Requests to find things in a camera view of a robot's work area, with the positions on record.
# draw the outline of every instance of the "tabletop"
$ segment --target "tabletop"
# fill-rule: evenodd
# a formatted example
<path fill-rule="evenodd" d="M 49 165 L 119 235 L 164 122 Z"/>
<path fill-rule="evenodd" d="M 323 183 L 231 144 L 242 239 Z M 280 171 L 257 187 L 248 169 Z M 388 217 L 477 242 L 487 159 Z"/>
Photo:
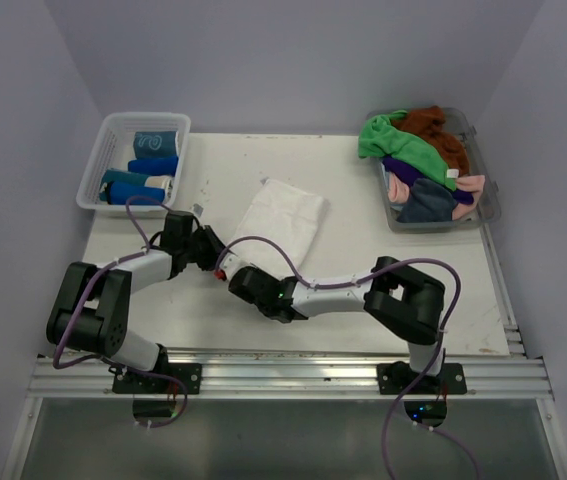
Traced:
<path fill-rule="evenodd" d="M 335 277 L 371 268 L 379 256 L 432 257 L 452 265 L 462 281 L 444 345 L 451 355 L 508 355 L 503 314 L 481 232 L 392 232 L 371 160 L 357 156 L 355 136 L 192 134 L 175 208 L 200 205 L 201 222 L 227 241 L 265 178 L 327 199 L 328 208 L 300 266 L 308 277 Z M 140 221 L 148 233 L 163 219 Z M 84 261 L 102 263 L 138 251 L 142 240 L 126 217 L 97 214 Z M 433 265 L 416 268 L 446 285 Z M 407 344 L 364 313 L 332 313 L 281 324 L 227 291 L 210 272 L 189 266 L 176 278 L 133 295 L 128 328 L 167 347 L 298 352 L 407 353 Z"/>

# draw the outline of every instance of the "white plastic basket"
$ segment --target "white plastic basket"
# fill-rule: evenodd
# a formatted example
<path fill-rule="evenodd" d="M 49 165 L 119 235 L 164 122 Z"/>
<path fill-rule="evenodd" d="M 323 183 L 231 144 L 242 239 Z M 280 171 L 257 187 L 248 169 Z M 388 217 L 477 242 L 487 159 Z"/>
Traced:
<path fill-rule="evenodd" d="M 187 140 L 190 135 L 190 117 L 179 113 L 160 112 L 125 112 L 108 115 L 92 147 L 90 160 L 87 163 L 76 203 L 81 208 L 96 210 L 104 213 L 121 213 L 125 205 L 107 205 L 99 201 L 101 178 L 108 168 L 127 170 L 127 162 L 134 157 L 134 134 L 136 132 L 159 132 L 178 130 L 179 162 L 174 174 L 172 191 L 165 201 L 172 208 L 176 200 L 183 162 L 187 154 Z M 163 210 L 160 206 L 133 205 L 130 207 L 136 213 L 155 212 Z"/>

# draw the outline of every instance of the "pink cloth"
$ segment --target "pink cloth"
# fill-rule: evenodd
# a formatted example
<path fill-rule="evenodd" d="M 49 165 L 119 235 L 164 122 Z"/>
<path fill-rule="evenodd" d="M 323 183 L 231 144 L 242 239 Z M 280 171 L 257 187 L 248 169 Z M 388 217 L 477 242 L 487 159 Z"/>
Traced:
<path fill-rule="evenodd" d="M 392 172 L 390 174 L 390 191 L 387 196 L 392 203 L 405 203 L 410 198 L 410 187 L 398 179 Z"/>
<path fill-rule="evenodd" d="M 454 207 L 454 210 L 452 210 L 452 220 L 458 220 L 476 208 L 476 204 L 479 203 L 479 198 L 481 198 L 481 194 L 483 193 L 483 187 L 485 187 L 485 175 L 472 175 L 470 177 L 459 177 L 456 179 L 456 188 L 470 192 L 474 197 L 474 202 L 472 202 L 472 205 L 459 203 Z"/>

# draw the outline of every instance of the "green towel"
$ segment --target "green towel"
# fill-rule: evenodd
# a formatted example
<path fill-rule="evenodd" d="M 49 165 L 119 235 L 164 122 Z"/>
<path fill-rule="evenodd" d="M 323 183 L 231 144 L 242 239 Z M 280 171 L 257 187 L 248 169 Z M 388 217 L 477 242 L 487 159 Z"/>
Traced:
<path fill-rule="evenodd" d="M 359 135 L 359 157 L 383 157 L 391 155 L 412 165 L 430 180 L 456 190 L 456 181 L 447 178 L 448 165 L 432 145 L 425 140 L 401 132 L 392 126 L 391 120 L 407 115 L 407 110 L 397 110 L 389 115 L 370 118 Z"/>

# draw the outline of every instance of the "white cloth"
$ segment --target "white cloth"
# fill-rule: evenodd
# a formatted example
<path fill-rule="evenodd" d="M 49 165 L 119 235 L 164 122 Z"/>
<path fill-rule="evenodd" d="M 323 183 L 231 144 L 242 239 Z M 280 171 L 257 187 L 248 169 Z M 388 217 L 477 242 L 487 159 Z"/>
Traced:
<path fill-rule="evenodd" d="M 312 245 L 326 207 L 327 202 L 319 195 L 268 179 L 254 196 L 232 240 L 248 235 L 268 238 L 298 268 Z M 278 279 L 292 274 L 283 257 L 266 243 L 242 242 L 232 247 L 232 252 Z"/>

